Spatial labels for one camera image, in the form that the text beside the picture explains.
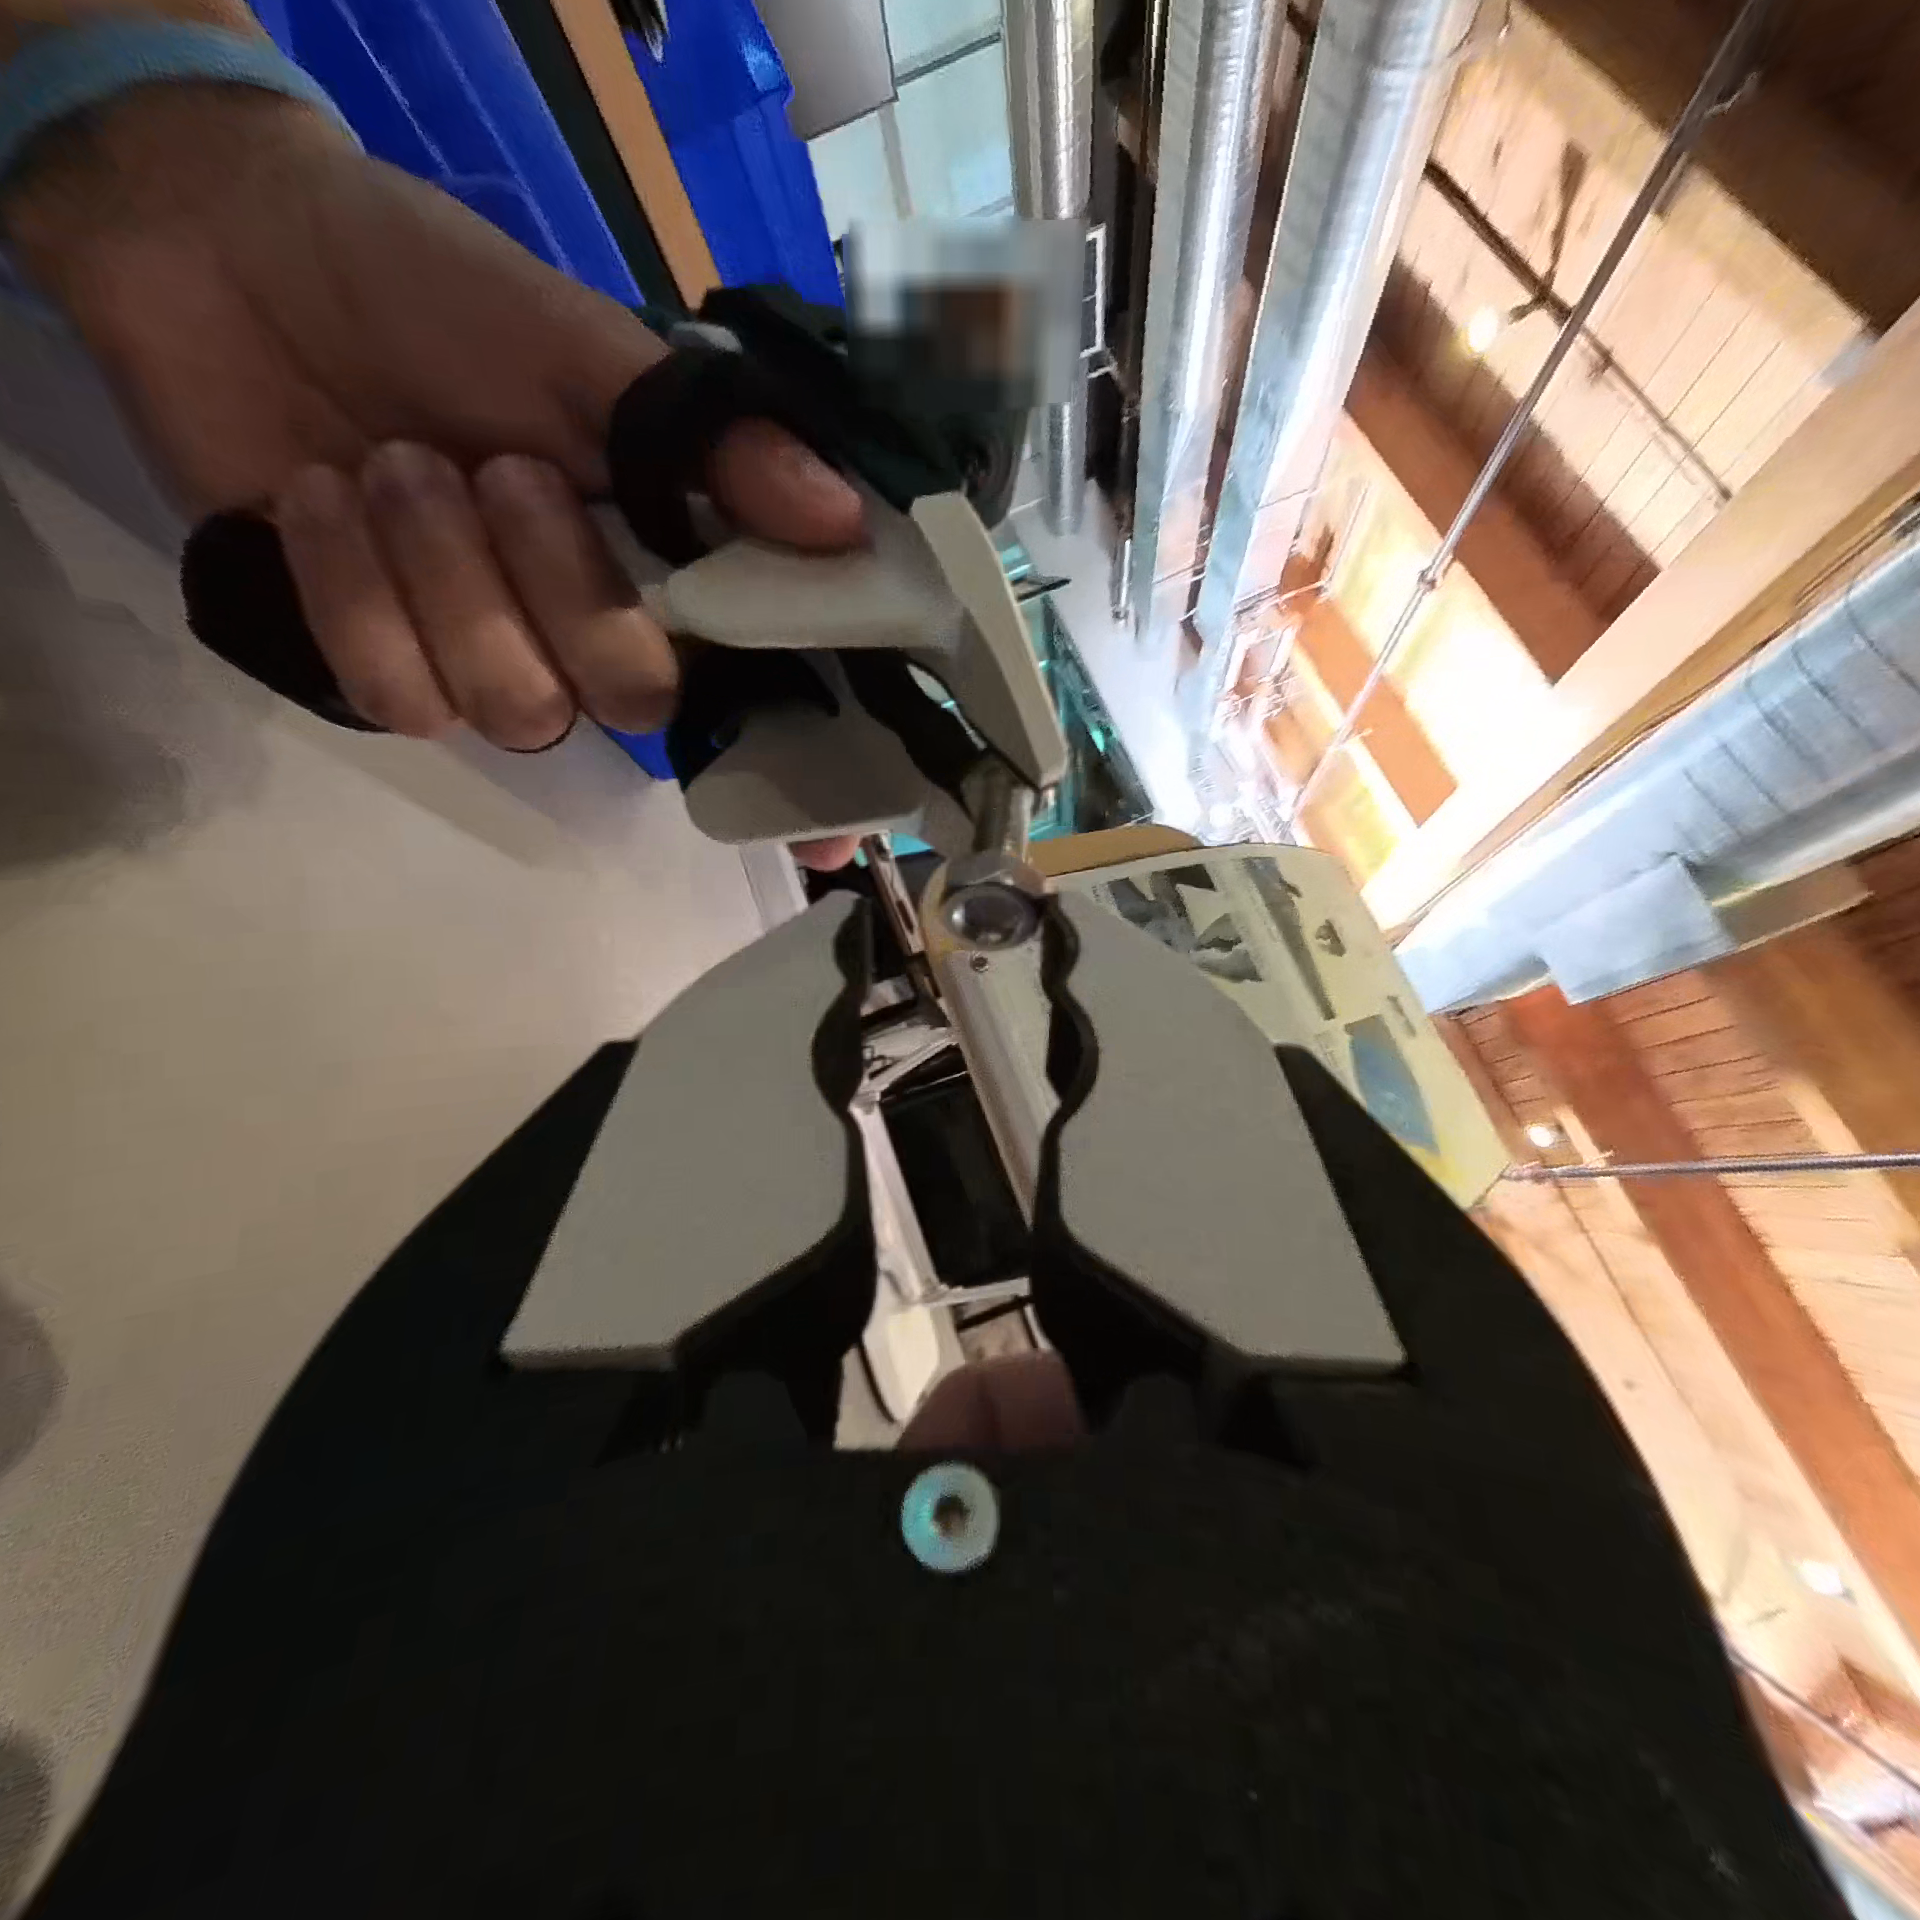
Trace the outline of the wooden edged table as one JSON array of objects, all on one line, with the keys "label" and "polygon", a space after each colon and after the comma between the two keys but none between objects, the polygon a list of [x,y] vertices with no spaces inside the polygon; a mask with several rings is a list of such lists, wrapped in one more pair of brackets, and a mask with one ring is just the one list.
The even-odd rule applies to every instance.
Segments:
[{"label": "wooden edged table", "polygon": [[720,275],[681,168],[641,79],[612,1],[549,4],[612,140],[641,212],[685,309],[700,309]]}]

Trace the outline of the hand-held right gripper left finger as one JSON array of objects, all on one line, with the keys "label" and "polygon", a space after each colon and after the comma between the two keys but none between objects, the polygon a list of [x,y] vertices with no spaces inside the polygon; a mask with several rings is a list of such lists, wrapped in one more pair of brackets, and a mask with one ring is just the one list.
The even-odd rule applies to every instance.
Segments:
[{"label": "hand-held right gripper left finger", "polygon": [[500,1357],[632,1371],[691,1419],[728,1376],[776,1377],[833,1445],[877,1292],[863,1001],[873,904],[831,896],[649,1021],[536,1262]]}]

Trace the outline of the wooden instruction board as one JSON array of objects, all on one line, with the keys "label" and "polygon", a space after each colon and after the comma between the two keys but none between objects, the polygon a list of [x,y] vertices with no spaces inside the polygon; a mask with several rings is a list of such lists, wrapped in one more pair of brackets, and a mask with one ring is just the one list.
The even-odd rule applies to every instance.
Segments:
[{"label": "wooden instruction board", "polygon": [[1511,1164],[1441,1024],[1329,853],[1202,848],[1160,823],[1053,837],[1040,873],[1205,971],[1280,1045],[1311,1048],[1464,1209]]}]

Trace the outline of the person's right hand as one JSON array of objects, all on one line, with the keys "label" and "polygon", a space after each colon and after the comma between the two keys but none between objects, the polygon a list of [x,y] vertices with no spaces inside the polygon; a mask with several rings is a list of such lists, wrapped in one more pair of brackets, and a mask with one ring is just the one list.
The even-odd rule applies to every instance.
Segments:
[{"label": "person's right hand", "polygon": [[1088,1435],[1073,1374],[1053,1350],[970,1359],[908,1417],[900,1451],[1005,1453],[1065,1448]]}]

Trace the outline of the silver hex bolt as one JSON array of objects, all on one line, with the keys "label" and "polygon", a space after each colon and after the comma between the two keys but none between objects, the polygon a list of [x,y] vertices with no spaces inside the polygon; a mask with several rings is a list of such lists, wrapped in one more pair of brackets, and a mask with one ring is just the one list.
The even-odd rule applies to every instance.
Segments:
[{"label": "silver hex bolt", "polygon": [[1008,886],[964,893],[944,889],[946,862],[973,848],[1010,848],[1039,868],[1032,838],[1035,797],[1032,783],[995,760],[964,783],[961,806],[948,806],[938,823],[928,823],[936,864],[919,900],[919,918],[928,934],[973,952],[1008,952],[1040,932],[1049,900],[1047,877],[1039,896]]}]

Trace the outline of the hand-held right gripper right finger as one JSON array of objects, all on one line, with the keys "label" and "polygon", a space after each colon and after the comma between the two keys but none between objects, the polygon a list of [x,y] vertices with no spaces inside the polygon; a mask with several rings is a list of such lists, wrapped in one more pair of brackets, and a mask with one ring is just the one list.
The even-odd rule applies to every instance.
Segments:
[{"label": "hand-held right gripper right finger", "polygon": [[1172,1380],[1205,1432],[1274,1380],[1376,1385],[1409,1352],[1280,1048],[1209,975],[1085,896],[1042,923],[1035,1307],[1104,1427]]}]

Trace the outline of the person's left hand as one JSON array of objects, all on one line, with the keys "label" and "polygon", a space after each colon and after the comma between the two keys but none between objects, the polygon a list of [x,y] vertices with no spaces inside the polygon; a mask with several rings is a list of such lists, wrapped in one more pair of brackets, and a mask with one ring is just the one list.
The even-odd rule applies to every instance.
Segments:
[{"label": "person's left hand", "polygon": [[668,357],[632,311],[255,86],[40,137],[4,237],[183,512],[276,529],[355,723],[505,751],[666,727],[681,660],[589,512]]}]

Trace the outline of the silver ventilation duct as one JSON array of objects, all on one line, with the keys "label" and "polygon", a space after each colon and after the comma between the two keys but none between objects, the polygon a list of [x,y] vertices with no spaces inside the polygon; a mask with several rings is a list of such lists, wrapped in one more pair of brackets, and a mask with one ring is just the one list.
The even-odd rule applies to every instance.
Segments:
[{"label": "silver ventilation duct", "polygon": [[1289,11],[1160,4],[1125,599],[1144,652],[1170,644],[1199,567],[1267,127],[1299,61]]},{"label": "silver ventilation duct", "polygon": [[1392,269],[1482,4],[1319,9],[1191,623],[1205,729],[1233,684],[1257,563],[1285,565]]},{"label": "silver ventilation duct", "polygon": [[1088,387],[1104,349],[1100,316],[1104,231],[1091,219],[1093,1],[1001,4],[1015,209],[1040,224],[1047,347],[1035,446],[1040,515],[1057,537],[1084,525]]}]

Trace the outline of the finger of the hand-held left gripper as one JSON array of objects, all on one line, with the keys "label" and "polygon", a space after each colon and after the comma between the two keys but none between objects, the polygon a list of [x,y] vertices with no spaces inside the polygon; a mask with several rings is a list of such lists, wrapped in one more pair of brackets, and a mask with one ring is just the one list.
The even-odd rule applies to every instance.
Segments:
[{"label": "finger of the hand-held left gripper", "polygon": [[961,492],[923,494],[906,517],[923,556],[908,660],[1032,790],[1057,785],[1065,731],[987,525]]},{"label": "finger of the hand-held left gripper", "polygon": [[961,790],[976,763],[976,735],[944,711],[900,735],[853,700],[836,711],[681,703],[684,808],[725,848],[873,832],[948,844],[970,828]]}]

